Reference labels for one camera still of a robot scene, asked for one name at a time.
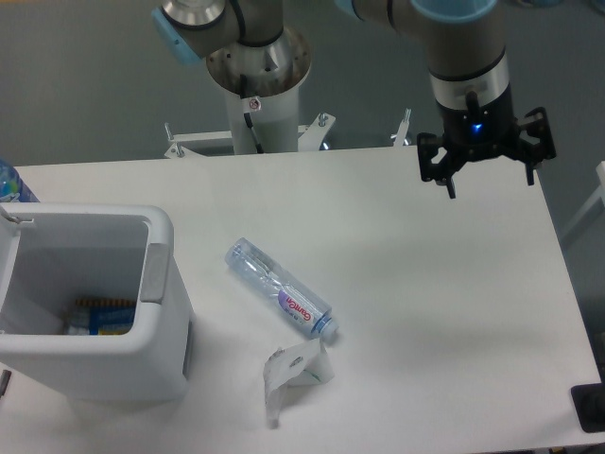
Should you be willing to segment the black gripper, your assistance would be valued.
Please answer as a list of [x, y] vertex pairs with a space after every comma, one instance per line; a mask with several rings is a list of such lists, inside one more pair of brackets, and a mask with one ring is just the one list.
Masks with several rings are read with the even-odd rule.
[[527, 184], [534, 185], [534, 172], [557, 156], [546, 109], [538, 107], [516, 118], [509, 85], [487, 103], [475, 90], [466, 91], [456, 107], [440, 97], [436, 103], [443, 133], [417, 135], [419, 168], [421, 180], [445, 187], [450, 199], [457, 196], [450, 162], [507, 157], [524, 164]]

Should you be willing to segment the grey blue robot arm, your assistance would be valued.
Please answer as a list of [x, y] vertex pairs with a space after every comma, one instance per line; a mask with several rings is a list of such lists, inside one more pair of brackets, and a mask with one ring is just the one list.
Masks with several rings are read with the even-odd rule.
[[[516, 117], [501, 10], [494, 1], [342, 1], [360, 22], [417, 39], [424, 48], [441, 134], [417, 137], [420, 175], [452, 189], [469, 163], [498, 157], [527, 174], [556, 150], [545, 109]], [[301, 149], [299, 89], [309, 74], [305, 38], [280, 1], [164, 1], [151, 12], [175, 58], [203, 61], [223, 91], [237, 154]]]

